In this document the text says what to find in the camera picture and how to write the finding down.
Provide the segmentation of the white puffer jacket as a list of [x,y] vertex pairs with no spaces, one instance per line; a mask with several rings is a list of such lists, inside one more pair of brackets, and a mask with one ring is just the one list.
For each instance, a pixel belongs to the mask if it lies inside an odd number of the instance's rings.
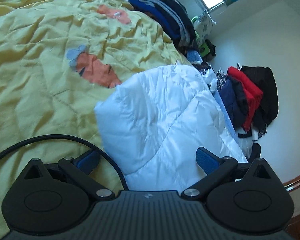
[[183,191],[204,178],[196,152],[246,157],[196,68],[169,65],[134,74],[94,109],[105,152],[136,191]]

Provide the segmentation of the red and black hanging clothes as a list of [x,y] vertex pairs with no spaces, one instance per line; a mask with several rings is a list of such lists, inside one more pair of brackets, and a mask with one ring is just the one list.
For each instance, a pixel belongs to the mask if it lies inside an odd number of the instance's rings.
[[217,72],[217,89],[234,129],[243,129],[240,138],[254,133],[260,138],[279,112],[277,86],[269,67],[238,64],[225,74]]

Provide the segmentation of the dark folded clothes pile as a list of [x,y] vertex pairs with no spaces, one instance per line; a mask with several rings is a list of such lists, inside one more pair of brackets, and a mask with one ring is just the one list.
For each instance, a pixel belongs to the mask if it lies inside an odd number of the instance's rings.
[[193,24],[186,8],[178,0],[128,1],[134,9],[156,20],[181,53],[198,50]]

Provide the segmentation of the yellow carrot print quilt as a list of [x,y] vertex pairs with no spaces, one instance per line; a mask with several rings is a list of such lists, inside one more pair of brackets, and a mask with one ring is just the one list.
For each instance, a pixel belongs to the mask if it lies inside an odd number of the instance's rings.
[[121,81],[187,64],[162,27],[125,0],[0,0],[0,152],[45,134],[101,147],[94,107],[112,89],[75,71],[66,54],[76,49]]

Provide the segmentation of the green plastic hanger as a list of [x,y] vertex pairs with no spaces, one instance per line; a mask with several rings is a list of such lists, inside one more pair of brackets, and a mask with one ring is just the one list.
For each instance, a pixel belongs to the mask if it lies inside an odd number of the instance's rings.
[[213,24],[211,23],[210,18],[207,15],[196,16],[191,21],[196,33],[196,41],[198,44],[199,54],[201,57],[204,57],[210,52],[209,48],[205,44],[205,40],[211,33]]

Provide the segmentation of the floral fabric bag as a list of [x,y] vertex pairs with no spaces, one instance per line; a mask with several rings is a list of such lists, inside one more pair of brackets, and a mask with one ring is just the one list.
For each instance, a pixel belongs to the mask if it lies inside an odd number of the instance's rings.
[[197,44],[200,47],[211,34],[212,28],[217,24],[207,10],[192,19],[192,24],[196,32]]

